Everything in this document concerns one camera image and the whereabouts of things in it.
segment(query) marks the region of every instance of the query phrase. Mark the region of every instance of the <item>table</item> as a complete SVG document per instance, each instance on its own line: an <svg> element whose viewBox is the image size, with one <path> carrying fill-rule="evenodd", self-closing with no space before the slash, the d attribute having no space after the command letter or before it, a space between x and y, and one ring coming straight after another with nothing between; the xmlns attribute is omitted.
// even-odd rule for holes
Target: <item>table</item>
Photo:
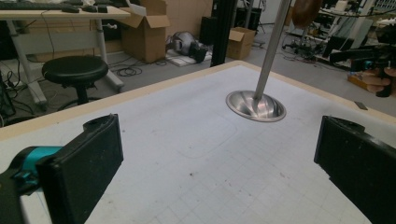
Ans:
<svg viewBox="0 0 396 224"><path fill-rule="evenodd" d="M53 52L56 50L87 49L99 47L102 59L107 62L105 37L101 19L119 19L130 14L115 7L107 7L107 13L90 13L80 10L79 13L66 13L60 10L0 10L0 20L7 21L7 26L18 52L19 59L26 75L27 85L37 105L46 107L47 99L35 80L33 71L26 58L27 54ZM20 20L96 20L96 31L74 33L18 34L14 21ZM106 78L117 90L123 82L111 71Z"/></svg>
<svg viewBox="0 0 396 224"><path fill-rule="evenodd" d="M63 146L88 120L117 113L124 162L87 223L370 223L313 162L323 115L396 146L396 118L271 73L278 122L236 115L227 94L260 68L235 61L0 129L0 172L29 146ZM41 193L23 197L50 223Z"/></svg>

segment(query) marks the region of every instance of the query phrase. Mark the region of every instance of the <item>black stool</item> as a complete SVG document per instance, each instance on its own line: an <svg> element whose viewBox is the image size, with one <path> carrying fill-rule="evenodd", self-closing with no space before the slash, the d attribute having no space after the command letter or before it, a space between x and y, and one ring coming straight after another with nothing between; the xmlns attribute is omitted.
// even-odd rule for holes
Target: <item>black stool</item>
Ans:
<svg viewBox="0 0 396 224"><path fill-rule="evenodd" d="M107 74L108 66L99 57L93 56L69 56L50 60L44 63L41 73L48 81L62 84L64 87L74 87L77 91L77 100L62 105L59 110L78 103L83 105L90 100L98 100L97 97L88 97L87 88L93 82Z"/></svg>

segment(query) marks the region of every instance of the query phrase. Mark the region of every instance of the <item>white table surface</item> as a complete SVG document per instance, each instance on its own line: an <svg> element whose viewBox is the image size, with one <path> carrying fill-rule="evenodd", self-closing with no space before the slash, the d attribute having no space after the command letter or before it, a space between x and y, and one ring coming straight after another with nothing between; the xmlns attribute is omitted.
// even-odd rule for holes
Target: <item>white table surface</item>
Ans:
<svg viewBox="0 0 396 224"><path fill-rule="evenodd" d="M320 122L349 119L395 147L395 119L277 74L265 93L287 116L244 119L225 98L255 90L259 73L229 63L0 129L0 172L25 147L63 146L117 113L124 162L87 223L370 223L313 162ZM41 193L23 202L31 223L50 223Z"/></svg>

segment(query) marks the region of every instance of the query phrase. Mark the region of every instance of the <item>white desk frame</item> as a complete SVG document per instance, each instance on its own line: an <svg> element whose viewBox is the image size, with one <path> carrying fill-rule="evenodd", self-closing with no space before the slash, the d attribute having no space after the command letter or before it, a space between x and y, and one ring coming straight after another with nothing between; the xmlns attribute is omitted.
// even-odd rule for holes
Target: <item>white desk frame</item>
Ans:
<svg viewBox="0 0 396 224"><path fill-rule="evenodd" d="M26 55L52 52L53 50L62 51L99 47L101 57L107 63L102 19L119 19L130 16L129 13L115 7L107 7L107 11L107 13L89 13L84 11L80 11L79 13L65 13L59 10L0 10L0 20L7 21L12 41L18 52L26 76L27 85L34 98L35 104L45 107L47 105L47 99L35 80L35 76L32 73ZM96 31L74 33L18 34L14 25L14 21L21 20L46 21L73 19L96 20L97 29ZM118 91L120 91L120 88L124 85L111 71L108 71L106 78Z"/></svg>

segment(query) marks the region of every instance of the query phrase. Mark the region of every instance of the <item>round metal disc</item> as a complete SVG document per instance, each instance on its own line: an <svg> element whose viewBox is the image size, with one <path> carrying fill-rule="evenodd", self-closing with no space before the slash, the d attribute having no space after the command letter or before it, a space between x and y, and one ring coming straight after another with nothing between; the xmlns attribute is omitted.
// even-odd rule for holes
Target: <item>round metal disc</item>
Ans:
<svg viewBox="0 0 396 224"><path fill-rule="evenodd" d="M227 106L236 114L261 122L274 122L285 118L286 109L277 99L263 94L254 99L254 91L233 91L227 96Z"/></svg>

